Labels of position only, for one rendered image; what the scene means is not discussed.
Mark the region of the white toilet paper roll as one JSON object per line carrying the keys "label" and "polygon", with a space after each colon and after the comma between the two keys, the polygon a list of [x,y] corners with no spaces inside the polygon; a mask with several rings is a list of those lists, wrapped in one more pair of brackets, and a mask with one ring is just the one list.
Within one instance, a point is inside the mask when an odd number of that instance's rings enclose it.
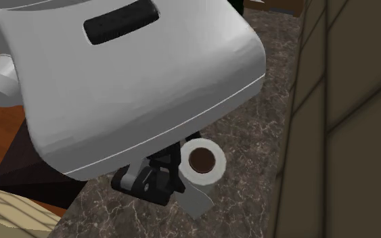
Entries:
{"label": "white toilet paper roll", "polygon": [[183,144],[179,178],[185,191],[176,192],[175,199],[191,218],[201,217],[214,206],[209,193],[222,179],[226,167],[225,153],[215,142],[197,138]]}

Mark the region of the dark robot stand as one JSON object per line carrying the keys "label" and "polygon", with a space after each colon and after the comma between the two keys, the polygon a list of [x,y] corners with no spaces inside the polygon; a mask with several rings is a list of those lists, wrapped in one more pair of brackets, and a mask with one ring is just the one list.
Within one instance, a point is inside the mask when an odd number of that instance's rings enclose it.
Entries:
{"label": "dark robot stand", "polygon": [[0,163],[0,190],[67,210],[85,185],[39,156],[23,121]]}

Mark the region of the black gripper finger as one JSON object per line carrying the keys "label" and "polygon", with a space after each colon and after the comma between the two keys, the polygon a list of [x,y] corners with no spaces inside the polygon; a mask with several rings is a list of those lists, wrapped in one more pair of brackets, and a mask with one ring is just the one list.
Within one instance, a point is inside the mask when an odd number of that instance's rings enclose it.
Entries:
{"label": "black gripper finger", "polygon": [[[195,133],[191,134],[190,136],[185,138],[185,141],[191,141],[192,139],[201,138],[200,131],[196,131]],[[164,149],[161,149],[160,151],[157,151],[156,153],[153,153],[152,155],[148,156],[148,159],[151,161],[158,161],[162,163],[169,164],[171,160],[171,155],[177,151],[180,148],[180,142],[172,144],[168,147],[165,147]]]}

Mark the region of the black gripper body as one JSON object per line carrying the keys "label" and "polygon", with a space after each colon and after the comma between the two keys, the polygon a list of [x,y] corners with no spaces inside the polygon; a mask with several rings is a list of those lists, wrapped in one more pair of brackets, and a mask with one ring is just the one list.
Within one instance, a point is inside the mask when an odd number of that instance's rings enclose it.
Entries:
{"label": "black gripper body", "polygon": [[153,204],[166,206],[174,192],[184,193],[185,185],[178,176],[151,166],[125,166],[111,180],[111,187],[121,193]]}

